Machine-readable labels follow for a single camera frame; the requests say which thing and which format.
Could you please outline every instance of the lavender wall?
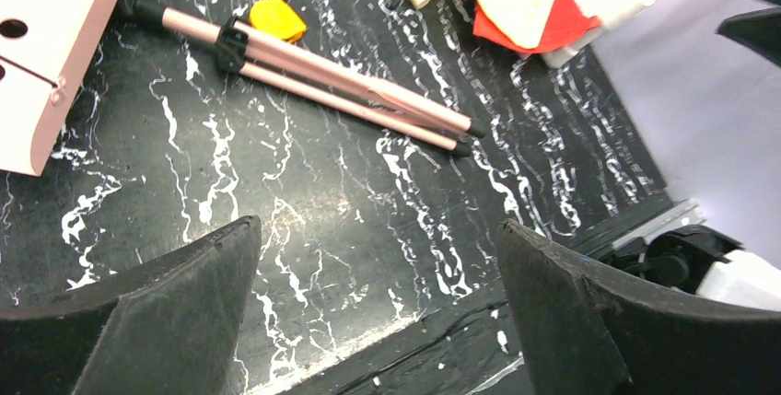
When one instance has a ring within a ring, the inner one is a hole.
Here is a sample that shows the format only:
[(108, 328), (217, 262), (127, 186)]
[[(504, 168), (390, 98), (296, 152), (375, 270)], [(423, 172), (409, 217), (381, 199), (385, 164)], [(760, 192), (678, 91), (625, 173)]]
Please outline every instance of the lavender wall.
[(781, 68), (714, 34), (768, 6), (658, 0), (594, 45), (673, 198), (781, 267)]

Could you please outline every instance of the marble pattern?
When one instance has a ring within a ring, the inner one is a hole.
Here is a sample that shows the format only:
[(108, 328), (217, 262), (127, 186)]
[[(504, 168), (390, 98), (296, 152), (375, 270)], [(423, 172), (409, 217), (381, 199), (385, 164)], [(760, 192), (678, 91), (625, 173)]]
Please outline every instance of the marble pattern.
[[(221, 22), (252, 0), (161, 1)], [(472, 157), (224, 76), (202, 44), (114, 19), (43, 176), (0, 177), (0, 305), (256, 214), (233, 373), (245, 393), (277, 393), (493, 282), (503, 219), (575, 247), (661, 192), (590, 52), (548, 71), (475, 42), (460, 0), (389, 1), (292, 0), (300, 46), (490, 122)]]

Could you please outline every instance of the yellow object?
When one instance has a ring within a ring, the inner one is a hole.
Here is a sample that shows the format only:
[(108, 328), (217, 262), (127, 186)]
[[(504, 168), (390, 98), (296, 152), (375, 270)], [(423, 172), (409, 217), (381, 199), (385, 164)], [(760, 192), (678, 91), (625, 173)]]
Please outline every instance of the yellow object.
[(250, 25), (277, 39), (295, 42), (304, 36), (307, 24), (285, 0), (260, 0), (250, 9)]

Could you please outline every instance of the orange cloth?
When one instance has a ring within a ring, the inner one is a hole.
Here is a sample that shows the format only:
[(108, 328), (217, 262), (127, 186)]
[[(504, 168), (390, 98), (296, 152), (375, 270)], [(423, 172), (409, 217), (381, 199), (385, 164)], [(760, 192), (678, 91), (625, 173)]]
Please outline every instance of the orange cloth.
[(552, 52), (558, 48), (577, 41), (586, 31), (602, 24), (601, 20), (594, 17), (585, 17), (580, 12), (575, 0), (555, 0), (551, 8), (551, 14), (545, 23), (545, 30), (540, 38), (540, 45), (532, 50), (521, 48), (508, 38), (505, 33), (491, 22), (479, 3), (475, 3), (474, 29), (475, 36), (486, 38), (503, 47), (516, 52), (541, 53)]

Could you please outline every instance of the marble table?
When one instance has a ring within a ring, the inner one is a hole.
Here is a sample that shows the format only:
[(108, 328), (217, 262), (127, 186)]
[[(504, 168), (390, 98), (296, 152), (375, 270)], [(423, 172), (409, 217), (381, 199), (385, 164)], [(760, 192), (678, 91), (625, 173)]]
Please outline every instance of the marble table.
[[(161, 1), (221, 22), (252, 0)], [(0, 176), (0, 305), (259, 215), (232, 386), (277, 393), (494, 286), (502, 220), (578, 249), (663, 195), (593, 54), (549, 71), (472, 39), (459, 0), (388, 1), (292, 0), (300, 46), (490, 123), (471, 157), (225, 76), (203, 45), (114, 19), (43, 176)]]

